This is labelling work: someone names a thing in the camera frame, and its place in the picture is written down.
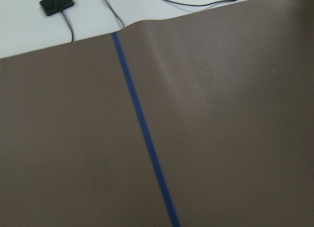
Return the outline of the small black puck device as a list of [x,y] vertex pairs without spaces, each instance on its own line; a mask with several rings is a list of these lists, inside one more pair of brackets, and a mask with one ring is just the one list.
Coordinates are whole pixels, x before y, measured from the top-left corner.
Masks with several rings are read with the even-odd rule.
[[73,0],[41,0],[39,3],[47,16],[52,16],[75,5]]

